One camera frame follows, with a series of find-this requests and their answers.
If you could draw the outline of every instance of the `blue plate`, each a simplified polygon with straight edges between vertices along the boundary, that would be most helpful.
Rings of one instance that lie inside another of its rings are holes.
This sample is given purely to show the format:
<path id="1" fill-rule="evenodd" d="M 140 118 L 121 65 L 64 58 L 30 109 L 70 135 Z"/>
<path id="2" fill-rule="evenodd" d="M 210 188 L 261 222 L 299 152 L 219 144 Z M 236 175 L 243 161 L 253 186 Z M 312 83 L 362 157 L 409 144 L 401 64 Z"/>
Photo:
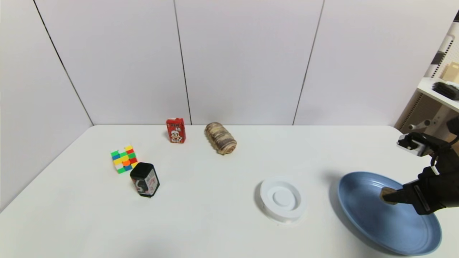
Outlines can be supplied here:
<path id="1" fill-rule="evenodd" d="M 369 239 L 399 254 L 424 255 L 437 249 L 442 229 L 434 214 L 418 215 L 410 204 L 384 203 L 381 188 L 401 189 L 387 177 L 354 172 L 341 178 L 338 198 L 349 220 Z"/>

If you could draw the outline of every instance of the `white plastic lid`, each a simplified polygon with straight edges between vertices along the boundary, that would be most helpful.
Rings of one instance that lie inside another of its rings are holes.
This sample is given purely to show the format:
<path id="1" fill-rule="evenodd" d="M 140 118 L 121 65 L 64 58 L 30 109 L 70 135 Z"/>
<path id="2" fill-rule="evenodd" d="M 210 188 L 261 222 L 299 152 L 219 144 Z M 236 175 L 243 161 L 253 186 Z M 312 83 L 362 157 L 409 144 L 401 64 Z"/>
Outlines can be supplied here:
<path id="1" fill-rule="evenodd" d="M 263 181 L 260 196 L 264 212 L 277 222 L 296 222 L 306 211 L 304 195 L 287 177 L 274 177 Z"/>

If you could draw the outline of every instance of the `bread roll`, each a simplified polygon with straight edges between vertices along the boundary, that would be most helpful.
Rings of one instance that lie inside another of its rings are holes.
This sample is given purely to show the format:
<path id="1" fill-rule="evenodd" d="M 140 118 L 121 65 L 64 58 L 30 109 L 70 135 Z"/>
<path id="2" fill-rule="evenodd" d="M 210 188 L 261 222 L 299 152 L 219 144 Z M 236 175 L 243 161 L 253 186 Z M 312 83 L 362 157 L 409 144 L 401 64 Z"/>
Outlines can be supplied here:
<path id="1" fill-rule="evenodd" d="M 225 155 L 232 153 L 236 148 L 237 142 L 222 124 L 217 122 L 210 123 L 206 126 L 205 132 L 212 147 L 219 154 Z"/>

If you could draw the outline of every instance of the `colorful cube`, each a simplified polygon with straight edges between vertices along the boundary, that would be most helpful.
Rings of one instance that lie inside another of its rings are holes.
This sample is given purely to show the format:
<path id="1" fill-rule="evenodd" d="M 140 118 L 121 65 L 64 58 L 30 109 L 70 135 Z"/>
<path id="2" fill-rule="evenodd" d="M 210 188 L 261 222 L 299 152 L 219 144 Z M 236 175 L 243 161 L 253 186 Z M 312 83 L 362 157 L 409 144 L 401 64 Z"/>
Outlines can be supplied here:
<path id="1" fill-rule="evenodd" d="M 132 170 L 138 163 L 134 149 L 131 145 L 117 151 L 113 151 L 111 155 L 113 165 L 115 165 L 115 169 L 118 171 L 118 174 Z"/>

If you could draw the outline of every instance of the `red juice box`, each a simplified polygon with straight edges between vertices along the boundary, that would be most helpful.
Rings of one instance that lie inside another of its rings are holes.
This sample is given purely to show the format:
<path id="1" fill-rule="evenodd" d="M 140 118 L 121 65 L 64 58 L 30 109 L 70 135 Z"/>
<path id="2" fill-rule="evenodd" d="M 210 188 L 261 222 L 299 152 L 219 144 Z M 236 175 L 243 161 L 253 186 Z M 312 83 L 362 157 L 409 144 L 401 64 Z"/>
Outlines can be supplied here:
<path id="1" fill-rule="evenodd" d="M 169 118 L 166 121 L 166 125 L 168 126 L 169 139 L 172 143 L 185 142 L 186 135 L 183 118 Z"/>

